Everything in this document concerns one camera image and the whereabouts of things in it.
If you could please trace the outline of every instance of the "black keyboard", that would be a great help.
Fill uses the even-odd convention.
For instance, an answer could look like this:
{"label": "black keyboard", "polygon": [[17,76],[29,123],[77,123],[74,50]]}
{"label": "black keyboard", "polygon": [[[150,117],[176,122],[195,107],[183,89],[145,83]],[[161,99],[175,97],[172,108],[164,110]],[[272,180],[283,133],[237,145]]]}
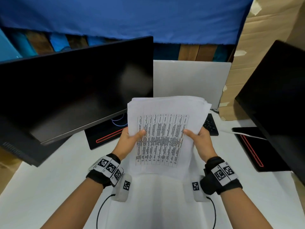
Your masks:
{"label": "black keyboard", "polygon": [[218,130],[214,122],[213,116],[211,113],[208,114],[206,121],[203,124],[203,127],[210,132],[211,136],[218,136]]}

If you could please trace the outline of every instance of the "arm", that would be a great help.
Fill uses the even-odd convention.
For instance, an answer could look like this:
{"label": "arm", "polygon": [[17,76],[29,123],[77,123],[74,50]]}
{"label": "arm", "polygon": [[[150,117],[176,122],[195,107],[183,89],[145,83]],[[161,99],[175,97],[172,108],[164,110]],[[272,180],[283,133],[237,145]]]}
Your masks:
{"label": "arm", "polygon": [[[213,148],[209,131],[201,128],[198,135],[185,129],[184,133],[193,139],[200,158],[207,162],[217,154]],[[233,229],[272,229],[271,225],[241,188],[220,194]]]}
{"label": "arm", "polygon": [[[134,136],[129,136],[128,128],[125,128],[112,153],[122,161],[144,134],[145,131],[142,130]],[[103,189],[102,184],[86,178],[59,206],[41,229],[82,229]]]}

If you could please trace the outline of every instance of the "black monitor base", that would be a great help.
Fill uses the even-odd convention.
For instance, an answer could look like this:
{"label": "black monitor base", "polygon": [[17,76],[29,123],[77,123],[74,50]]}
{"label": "black monitor base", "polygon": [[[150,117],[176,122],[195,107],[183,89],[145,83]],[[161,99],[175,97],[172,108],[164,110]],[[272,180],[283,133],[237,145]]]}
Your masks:
{"label": "black monitor base", "polygon": [[127,113],[119,115],[112,120],[85,129],[87,141],[91,150],[106,144],[121,136],[127,127]]}
{"label": "black monitor base", "polygon": [[[232,131],[265,138],[257,127],[232,128]],[[235,135],[258,172],[291,170],[267,140]]]}

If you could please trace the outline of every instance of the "white paper sheet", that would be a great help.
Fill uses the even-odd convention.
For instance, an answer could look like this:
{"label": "white paper sheet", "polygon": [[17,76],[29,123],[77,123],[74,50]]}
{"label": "white paper sheet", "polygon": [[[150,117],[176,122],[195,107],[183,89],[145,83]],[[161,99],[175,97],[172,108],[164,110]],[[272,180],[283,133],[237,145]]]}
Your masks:
{"label": "white paper sheet", "polygon": [[143,128],[146,134],[129,155],[129,172],[182,180],[193,150],[193,140],[183,134],[183,129],[197,134],[210,107],[203,98],[194,96],[132,99],[128,104],[129,134]]}

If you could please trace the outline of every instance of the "blue cable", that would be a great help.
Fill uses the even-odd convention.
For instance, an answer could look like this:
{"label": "blue cable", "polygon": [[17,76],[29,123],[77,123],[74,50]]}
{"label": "blue cable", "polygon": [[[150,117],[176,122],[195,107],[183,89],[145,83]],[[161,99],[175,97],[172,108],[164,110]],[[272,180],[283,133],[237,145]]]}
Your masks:
{"label": "blue cable", "polygon": [[119,120],[123,119],[124,115],[125,115],[125,113],[124,113],[123,116],[122,116],[120,119],[118,119],[118,120],[113,120],[113,119],[111,119],[112,123],[113,123],[115,126],[118,126],[118,127],[124,127],[124,126],[128,125],[128,123],[126,123],[125,125],[117,125],[116,123],[114,123],[114,121],[119,121]]}

